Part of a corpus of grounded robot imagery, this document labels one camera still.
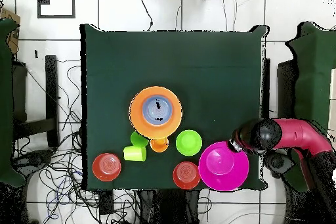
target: green bowl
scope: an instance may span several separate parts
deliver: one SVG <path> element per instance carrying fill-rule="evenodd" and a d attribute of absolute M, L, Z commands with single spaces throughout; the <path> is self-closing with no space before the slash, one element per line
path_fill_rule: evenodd
<path fill-rule="evenodd" d="M 193 156 L 201 150 L 201 135 L 191 129 L 184 130 L 176 138 L 176 147 L 184 156 Z"/>
<path fill-rule="evenodd" d="M 131 142 L 133 146 L 138 146 L 140 148 L 144 148 L 148 145 L 149 140 L 143 137 L 142 135 L 138 134 L 134 131 L 131 135 Z"/>

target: cup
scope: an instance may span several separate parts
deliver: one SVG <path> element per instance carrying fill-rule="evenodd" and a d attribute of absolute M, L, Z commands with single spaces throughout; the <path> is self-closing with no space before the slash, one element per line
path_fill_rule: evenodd
<path fill-rule="evenodd" d="M 146 148 L 139 146 L 127 146 L 123 149 L 125 160 L 144 162 L 146 160 Z"/>

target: table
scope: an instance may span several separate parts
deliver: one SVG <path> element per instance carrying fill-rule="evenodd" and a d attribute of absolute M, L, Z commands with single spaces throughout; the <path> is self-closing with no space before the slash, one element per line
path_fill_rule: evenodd
<path fill-rule="evenodd" d="M 246 120 L 259 117 L 261 37 L 266 26 L 251 32 L 104 32 L 85 24 L 81 30 L 83 105 L 83 187 L 88 190 L 175 189 L 172 173 L 183 161 L 198 164 L 210 144 L 230 138 Z M 145 162 L 126 162 L 131 145 L 128 109 L 143 88 L 159 85 L 179 98 L 183 118 L 159 154 L 147 147 Z M 200 152 L 182 156 L 177 135 L 196 130 Z M 110 182 L 92 171 L 94 159 L 111 152 L 121 160 L 121 173 Z M 258 156 L 249 155 L 250 170 L 241 188 L 264 189 Z M 200 181 L 196 189 L 207 186 Z"/>

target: orange cup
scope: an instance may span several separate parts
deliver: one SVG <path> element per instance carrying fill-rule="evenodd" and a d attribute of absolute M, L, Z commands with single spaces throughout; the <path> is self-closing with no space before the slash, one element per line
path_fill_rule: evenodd
<path fill-rule="evenodd" d="M 152 139 L 150 141 L 150 147 L 154 152 L 164 152 L 169 145 L 168 137 L 162 139 Z"/>

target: cable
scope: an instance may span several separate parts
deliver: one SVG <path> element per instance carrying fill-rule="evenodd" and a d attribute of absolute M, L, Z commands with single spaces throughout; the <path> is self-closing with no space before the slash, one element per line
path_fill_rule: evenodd
<path fill-rule="evenodd" d="M 286 217 L 286 216 L 284 216 L 284 215 L 276 215 L 276 214 L 273 214 L 273 213 L 245 213 L 245 214 L 243 214 L 243 215 L 239 215 L 239 216 L 237 216 L 236 218 L 234 218 L 233 220 L 231 220 L 228 224 L 231 224 L 231 223 L 234 222 L 236 219 L 241 218 L 241 217 L 246 216 L 246 215 L 272 215 L 272 216 L 283 217 L 283 218 L 290 219 L 290 220 L 305 221 L 305 220 L 303 220 L 303 219 L 295 219 L 295 218 L 291 218 L 291 217 Z"/>
<path fill-rule="evenodd" d="M 148 28 L 148 31 L 149 31 L 150 28 L 153 26 L 153 19 L 152 19 L 152 17 L 150 16 L 150 14 L 149 14 L 148 11 L 147 11 L 146 5 L 144 4 L 144 0 L 141 0 L 141 2 L 142 2 L 142 4 L 144 5 L 144 9 L 146 10 L 147 15 L 148 15 L 149 18 L 150 18 L 150 27 Z"/>
<path fill-rule="evenodd" d="M 227 19 L 226 19 L 226 11 L 225 11 L 225 3 L 224 3 L 224 0 L 223 0 L 223 9 L 224 9 L 224 15 L 225 15 L 225 26 L 226 26 L 226 31 L 228 31 L 228 22 L 227 22 Z"/>
<path fill-rule="evenodd" d="M 234 0 L 235 1 L 235 9 L 234 9 L 234 26 L 236 24 L 236 17 L 237 17 L 237 11 L 238 11 L 238 6 L 237 6 L 237 0 Z"/>
<path fill-rule="evenodd" d="M 177 13 L 176 13 L 176 19 L 175 19 L 175 31 L 176 31 L 176 28 L 177 28 L 177 18 L 179 16 L 179 10 L 180 8 L 182 7 L 182 0 L 180 0 L 180 6 L 178 7 L 177 9 Z"/>
<path fill-rule="evenodd" d="M 14 41 L 12 41 L 11 39 L 10 39 L 9 41 L 10 41 L 11 43 L 13 43 L 13 44 L 18 48 L 17 52 L 13 53 L 13 55 L 18 54 L 18 51 L 20 50 L 19 46 L 18 46 Z"/>
<path fill-rule="evenodd" d="M 211 208 L 213 207 L 213 203 L 212 203 L 212 201 L 210 200 L 209 197 L 205 197 L 205 196 L 203 196 L 203 197 L 199 197 L 198 200 L 200 200 L 200 199 L 202 199 L 202 198 L 207 199 L 207 204 L 210 203 L 210 208 L 206 207 L 207 210 L 204 211 L 204 212 L 198 213 L 199 215 L 203 215 L 203 214 L 205 214 L 205 213 L 208 213 L 208 212 L 211 210 Z"/>

